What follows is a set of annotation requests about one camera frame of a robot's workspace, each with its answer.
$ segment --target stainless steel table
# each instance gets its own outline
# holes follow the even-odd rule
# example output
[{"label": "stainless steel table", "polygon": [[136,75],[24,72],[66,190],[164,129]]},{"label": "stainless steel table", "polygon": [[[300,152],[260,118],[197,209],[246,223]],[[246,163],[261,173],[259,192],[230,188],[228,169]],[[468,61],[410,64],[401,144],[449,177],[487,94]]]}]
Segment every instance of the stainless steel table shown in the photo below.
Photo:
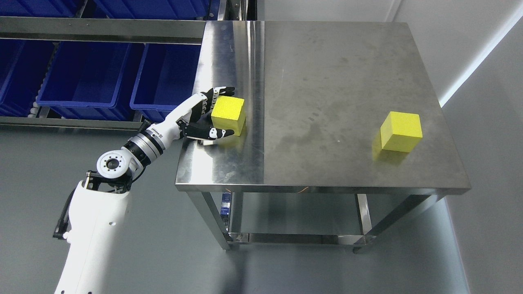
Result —
[{"label": "stainless steel table", "polygon": [[[186,140],[176,187],[220,246],[370,244],[396,221],[470,189],[435,92],[404,23],[207,22],[194,92],[235,86],[246,130],[214,145]],[[382,151],[389,111],[420,115],[409,154]],[[228,228],[210,192],[234,192]],[[242,232],[243,193],[343,193],[355,197],[360,235]],[[410,195],[370,222],[366,194]]]}]

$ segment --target metal shelf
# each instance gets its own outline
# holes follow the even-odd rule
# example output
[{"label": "metal shelf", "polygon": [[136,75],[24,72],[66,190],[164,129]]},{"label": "metal shelf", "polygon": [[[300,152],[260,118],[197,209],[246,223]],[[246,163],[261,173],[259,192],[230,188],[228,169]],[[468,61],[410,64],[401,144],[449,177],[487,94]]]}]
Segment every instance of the metal shelf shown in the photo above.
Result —
[{"label": "metal shelf", "polygon": [[[85,0],[74,18],[8,17],[0,16],[0,39],[30,39],[51,41],[102,41],[135,43],[201,44],[205,20],[162,19],[95,19],[82,18],[85,7],[92,0]],[[241,0],[211,0],[206,19],[242,19]],[[141,116],[133,121],[77,120],[47,118],[49,110],[40,107],[37,117],[1,117],[0,126],[55,127],[99,130],[136,130]]]}]

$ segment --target yellow foam block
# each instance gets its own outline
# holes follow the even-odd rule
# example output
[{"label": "yellow foam block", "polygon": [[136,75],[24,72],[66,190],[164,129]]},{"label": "yellow foam block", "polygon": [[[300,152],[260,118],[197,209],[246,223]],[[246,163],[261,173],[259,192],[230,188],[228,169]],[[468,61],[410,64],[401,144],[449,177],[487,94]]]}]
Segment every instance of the yellow foam block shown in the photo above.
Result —
[{"label": "yellow foam block", "polygon": [[211,113],[214,127],[234,130],[234,135],[239,136],[245,123],[244,103],[245,100],[241,98],[219,96]]},{"label": "yellow foam block", "polygon": [[423,138],[417,114],[391,111],[381,125],[381,149],[410,152]]}]

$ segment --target robotic arm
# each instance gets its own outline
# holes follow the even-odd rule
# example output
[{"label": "robotic arm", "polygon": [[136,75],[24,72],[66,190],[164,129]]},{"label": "robotic arm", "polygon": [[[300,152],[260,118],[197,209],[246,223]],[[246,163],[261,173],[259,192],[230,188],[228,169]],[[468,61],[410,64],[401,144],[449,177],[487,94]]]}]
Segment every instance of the robotic arm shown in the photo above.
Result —
[{"label": "robotic arm", "polygon": [[[105,293],[115,240],[130,208],[132,183],[173,140],[215,140],[234,134],[233,130],[197,124],[212,111],[219,95],[234,95],[234,87],[215,87],[190,96],[163,122],[144,123],[120,150],[100,156],[97,172],[88,171],[69,195],[53,234],[71,244],[55,294]],[[99,191],[102,184],[113,190]],[[66,232],[69,222],[71,230]]]}]

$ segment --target blue plastic bin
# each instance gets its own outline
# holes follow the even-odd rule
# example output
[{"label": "blue plastic bin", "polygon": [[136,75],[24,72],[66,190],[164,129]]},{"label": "blue plastic bin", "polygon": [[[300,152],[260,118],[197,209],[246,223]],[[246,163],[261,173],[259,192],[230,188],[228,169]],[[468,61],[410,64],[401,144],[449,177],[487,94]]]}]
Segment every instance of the blue plastic bin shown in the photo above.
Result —
[{"label": "blue plastic bin", "polygon": [[72,17],[81,0],[2,0],[0,16]]},{"label": "blue plastic bin", "polygon": [[192,95],[200,46],[147,44],[143,51],[131,108],[160,122]]},{"label": "blue plastic bin", "polygon": [[0,116],[27,116],[54,46],[48,41],[0,40],[0,48]]},{"label": "blue plastic bin", "polygon": [[65,118],[128,120],[142,44],[62,42],[37,102]]},{"label": "blue plastic bin", "polygon": [[110,18],[194,19],[207,15],[210,0],[95,0]]}]

